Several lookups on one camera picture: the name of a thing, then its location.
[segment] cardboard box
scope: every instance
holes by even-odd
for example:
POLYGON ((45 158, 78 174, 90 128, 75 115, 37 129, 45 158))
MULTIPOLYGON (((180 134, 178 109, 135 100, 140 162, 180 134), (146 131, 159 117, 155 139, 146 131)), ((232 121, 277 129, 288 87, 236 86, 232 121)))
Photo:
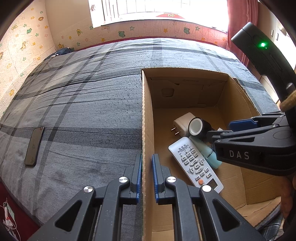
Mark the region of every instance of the cardboard box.
MULTIPOLYGON (((149 68, 142 70, 143 84, 143 240, 174 240, 171 205, 154 198, 151 156, 192 185, 168 146, 180 137, 172 133, 173 121, 191 112, 214 129, 227 129, 230 121, 259 115, 236 79, 200 69, 149 68)), ((279 177, 223 163, 216 171, 224 189, 220 195, 253 226, 280 203, 279 177)))

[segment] smartphone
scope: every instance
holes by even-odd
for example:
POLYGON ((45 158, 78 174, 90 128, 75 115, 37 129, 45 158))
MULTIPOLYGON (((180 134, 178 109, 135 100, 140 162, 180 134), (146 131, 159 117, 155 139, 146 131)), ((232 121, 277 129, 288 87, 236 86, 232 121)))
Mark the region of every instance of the smartphone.
POLYGON ((25 158, 26 166, 34 167, 36 165, 43 132, 44 132, 44 126, 38 127, 33 130, 33 133, 28 145, 26 158, 25 158))

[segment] bed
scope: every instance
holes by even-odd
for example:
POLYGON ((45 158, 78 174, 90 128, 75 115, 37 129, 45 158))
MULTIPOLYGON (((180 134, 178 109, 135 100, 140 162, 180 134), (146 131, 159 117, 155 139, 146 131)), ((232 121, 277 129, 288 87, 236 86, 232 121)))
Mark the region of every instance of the bed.
MULTIPOLYGON (((50 58, 27 77, 0 121, 0 177, 39 225, 84 186, 105 186, 133 165, 141 152, 141 69, 162 66, 227 73, 260 113, 278 110, 234 54, 206 43, 127 40, 50 58), (39 126, 45 132, 37 164, 25 167, 39 126)), ((141 240, 141 202, 123 211, 121 240, 141 240)))

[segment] white cable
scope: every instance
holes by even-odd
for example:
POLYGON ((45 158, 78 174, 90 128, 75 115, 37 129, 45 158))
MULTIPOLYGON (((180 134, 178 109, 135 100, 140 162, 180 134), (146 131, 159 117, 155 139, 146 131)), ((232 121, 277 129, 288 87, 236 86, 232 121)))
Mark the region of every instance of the white cable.
POLYGON ((16 221, 14 220, 14 222, 15 222, 15 225, 14 225, 14 223, 13 222, 11 222, 12 224, 13 224, 13 226, 15 227, 14 229, 12 229, 12 228, 10 228, 10 227, 8 227, 8 230, 7 231, 9 231, 9 230, 16 230, 17 231, 17 234, 19 235, 19 238, 20 238, 20 233, 18 232, 18 230, 17 230, 17 223, 16 223, 16 221))

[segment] white plug adapter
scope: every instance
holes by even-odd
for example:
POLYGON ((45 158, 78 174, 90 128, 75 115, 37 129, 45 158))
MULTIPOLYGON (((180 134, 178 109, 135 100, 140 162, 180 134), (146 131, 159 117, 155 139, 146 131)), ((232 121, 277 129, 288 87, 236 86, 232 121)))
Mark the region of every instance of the white plug adapter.
POLYGON ((188 112, 187 114, 177 118, 173 122, 173 130, 176 131, 176 134, 179 134, 181 137, 188 137, 190 134, 188 133, 188 126, 190 121, 195 118, 195 116, 188 112))

